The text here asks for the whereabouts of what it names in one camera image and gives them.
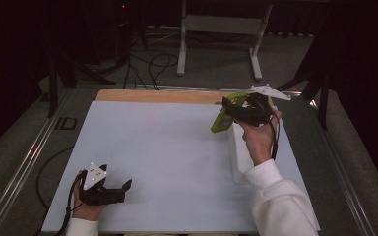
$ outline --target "green object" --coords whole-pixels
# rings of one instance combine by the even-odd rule
[[[247,92],[240,91],[237,93],[233,93],[227,97],[228,100],[232,102],[232,104],[235,104],[237,106],[242,106],[247,99]],[[217,119],[214,121],[213,126],[211,127],[211,131],[213,133],[218,133],[222,131],[226,131],[231,127],[232,123],[234,122],[234,119],[232,117],[225,114],[226,109],[223,107],[220,110],[220,113],[217,116]]]

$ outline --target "white long-sleeve shirt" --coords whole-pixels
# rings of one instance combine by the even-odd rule
[[[282,177],[270,159],[246,173],[257,189],[253,216],[261,236],[318,235],[308,196],[292,181]],[[97,236],[97,221],[70,219],[67,236]]]

